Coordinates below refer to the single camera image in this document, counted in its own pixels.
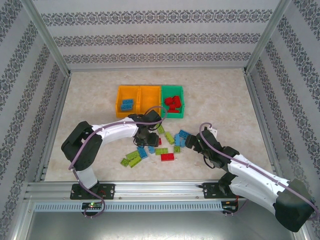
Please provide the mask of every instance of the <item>lime green block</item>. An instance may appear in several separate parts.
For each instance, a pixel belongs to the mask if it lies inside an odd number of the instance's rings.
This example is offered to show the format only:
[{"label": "lime green block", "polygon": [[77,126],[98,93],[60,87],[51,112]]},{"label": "lime green block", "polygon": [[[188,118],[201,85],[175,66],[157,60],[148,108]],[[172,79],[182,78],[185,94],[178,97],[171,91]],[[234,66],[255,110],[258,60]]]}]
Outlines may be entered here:
[{"label": "lime green block", "polygon": [[172,145],[175,143],[174,138],[172,137],[172,135],[170,134],[170,132],[166,132],[165,134],[165,138],[168,140],[168,142]]},{"label": "lime green block", "polygon": [[155,155],[167,154],[168,152],[169,152],[168,148],[166,148],[166,147],[155,149]]},{"label": "lime green block", "polygon": [[164,134],[165,133],[164,127],[162,125],[159,126],[159,128],[157,130],[158,130],[158,134]]},{"label": "lime green block", "polygon": [[179,154],[180,153],[180,146],[174,146],[173,147],[173,153],[174,154]]},{"label": "lime green block", "polygon": [[122,166],[124,166],[124,167],[127,167],[128,164],[129,164],[129,160],[124,158],[124,159],[122,159],[122,161],[120,162],[120,164],[121,164]]},{"label": "lime green block", "polygon": [[131,153],[128,153],[126,156],[126,159],[128,159],[129,161],[132,160],[132,159],[135,159],[136,157],[139,157],[139,152],[138,150],[137,151],[133,151]]},{"label": "lime green block", "polygon": [[129,162],[129,166],[133,168],[135,165],[141,162],[141,157],[137,156]]}]

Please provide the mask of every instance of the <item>enclosure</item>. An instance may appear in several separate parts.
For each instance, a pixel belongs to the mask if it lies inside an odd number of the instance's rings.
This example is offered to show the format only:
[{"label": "enclosure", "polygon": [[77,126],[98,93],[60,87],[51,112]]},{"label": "enclosure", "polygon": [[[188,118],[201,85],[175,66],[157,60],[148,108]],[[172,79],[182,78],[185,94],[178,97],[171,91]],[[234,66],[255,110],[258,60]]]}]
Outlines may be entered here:
[{"label": "enclosure", "polygon": [[[190,149],[172,162],[150,155],[124,168],[120,161],[136,149],[131,138],[98,152],[92,165],[98,180],[118,189],[109,213],[90,222],[73,210],[76,178],[61,151],[79,122],[126,117],[121,99],[134,99],[131,112],[143,114],[169,97],[161,86],[182,86],[183,117],[165,119],[166,131],[197,134],[211,122],[224,146],[302,181],[318,205],[319,0],[0,5],[0,239],[320,239],[319,220],[292,233],[254,203],[233,218],[216,213],[210,207],[216,202],[194,186],[224,171],[208,168]],[[144,209],[155,202],[168,209]],[[132,206],[141,210],[122,210]]]}]

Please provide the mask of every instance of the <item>red block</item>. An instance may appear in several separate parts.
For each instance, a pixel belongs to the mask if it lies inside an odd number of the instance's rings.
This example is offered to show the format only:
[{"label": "red block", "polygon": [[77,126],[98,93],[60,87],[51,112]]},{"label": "red block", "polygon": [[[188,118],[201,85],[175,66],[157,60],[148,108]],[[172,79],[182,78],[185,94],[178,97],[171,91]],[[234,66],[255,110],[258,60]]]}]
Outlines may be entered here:
[{"label": "red block", "polygon": [[174,96],[173,97],[173,102],[174,102],[174,105],[175,105],[175,107],[177,109],[181,108],[181,101],[180,101],[180,97],[179,96]]},{"label": "red block", "polygon": [[170,108],[170,110],[176,110],[176,105],[175,104],[170,104],[169,108]]},{"label": "red block", "polygon": [[173,104],[174,103],[174,99],[172,97],[167,97],[165,100],[164,100],[164,104],[169,106],[170,104]]},{"label": "red block", "polygon": [[175,160],[175,156],[173,153],[161,154],[161,162],[173,161],[173,160]]}]

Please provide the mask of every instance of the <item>marble floor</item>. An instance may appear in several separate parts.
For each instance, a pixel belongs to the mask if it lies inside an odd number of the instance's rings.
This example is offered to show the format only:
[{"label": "marble floor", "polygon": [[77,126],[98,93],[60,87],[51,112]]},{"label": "marble floor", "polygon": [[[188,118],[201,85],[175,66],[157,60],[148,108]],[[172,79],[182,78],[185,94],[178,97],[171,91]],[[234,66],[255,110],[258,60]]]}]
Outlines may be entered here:
[{"label": "marble floor", "polygon": [[[174,135],[183,129],[197,134],[201,123],[210,122],[218,130],[221,145],[233,147],[271,171],[241,69],[76,72],[72,74],[45,181],[75,181],[61,145],[79,122],[100,125],[119,120],[115,114],[119,85],[182,85],[184,118],[165,119],[162,125],[167,132]],[[160,137],[162,147],[173,153],[164,135]],[[100,181],[198,180],[219,179],[225,173],[210,169],[200,154],[186,147],[175,154],[174,161],[161,162],[160,156],[149,154],[134,168],[120,165],[125,155],[135,150],[132,138],[103,146],[93,163],[97,178]]]}]

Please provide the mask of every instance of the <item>blue lego brick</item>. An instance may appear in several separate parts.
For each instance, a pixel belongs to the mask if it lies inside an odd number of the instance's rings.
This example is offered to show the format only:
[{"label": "blue lego brick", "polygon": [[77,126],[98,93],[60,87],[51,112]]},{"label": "blue lego brick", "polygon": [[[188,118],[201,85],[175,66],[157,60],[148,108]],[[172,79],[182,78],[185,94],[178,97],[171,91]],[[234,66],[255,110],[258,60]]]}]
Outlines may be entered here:
[{"label": "blue lego brick", "polygon": [[137,147],[139,155],[141,157],[141,159],[145,159],[146,157],[148,157],[146,150],[143,147]]},{"label": "blue lego brick", "polygon": [[179,134],[174,135],[174,145],[180,146],[180,135]]},{"label": "blue lego brick", "polygon": [[122,104],[134,104],[134,100],[133,99],[123,99],[122,100]]},{"label": "blue lego brick", "polygon": [[156,149],[153,146],[148,146],[148,149],[150,154],[154,154],[156,152]]},{"label": "blue lego brick", "polygon": [[129,104],[121,104],[121,111],[130,111],[132,110],[133,105]]},{"label": "blue lego brick", "polygon": [[191,134],[188,133],[188,132],[186,132],[186,131],[180,130],[179,135],[180,135],[180,137],[182,137],[183,139],[187,139],[187,137],[188,137],[189,135],[191,135]]},{"label": "blue lego brick", "polygon": [[184,148],[185,146],[186,146],[186,140],[182,139],[181,142],[180,142],[180,147]]}]

